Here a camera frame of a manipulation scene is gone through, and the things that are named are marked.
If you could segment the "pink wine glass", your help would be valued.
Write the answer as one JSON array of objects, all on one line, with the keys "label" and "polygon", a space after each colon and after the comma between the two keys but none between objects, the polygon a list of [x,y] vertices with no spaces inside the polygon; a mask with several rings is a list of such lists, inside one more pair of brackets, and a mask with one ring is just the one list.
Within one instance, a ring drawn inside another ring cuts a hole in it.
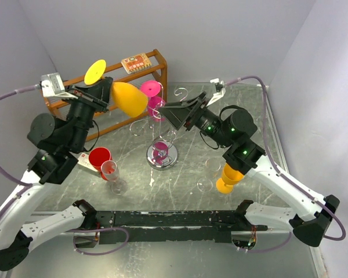
[{"label": "pink wine glass", "polygon": [[165,104],[163,85],[155,80],[149,80],[141,85],[140,90],[148,97],[147,111],[149,116],[153,121],[161,122],[163,119],[158,112],[158,108]]}]

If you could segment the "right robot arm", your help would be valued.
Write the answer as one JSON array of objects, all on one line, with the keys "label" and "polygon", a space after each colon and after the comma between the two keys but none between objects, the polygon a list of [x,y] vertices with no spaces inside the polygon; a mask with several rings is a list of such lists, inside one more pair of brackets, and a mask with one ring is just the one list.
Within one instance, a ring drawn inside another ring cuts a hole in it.
[{"label": "right robot arm", "polygon": [[232,113],[225,119],[208,109],[205,93],[198,97],[167,103],[158,109],[176,130],[196,127],[202,135],[213,140],[226,151],[222,176],[216,182],[221,193],[231,193],[234,186],[248,176],[279,196],[288,208],[262,206],[245,200],[238,206],[235,225],[240,230],[255,231],[260,226],[290,231],[298,240],[310,247],[318,247],[335,215],[339,199],[323,196],[308,188],[275,163],[267,147],[260,147],[251,137],[256,133],[251,114],[237,105],[222,109]]}]

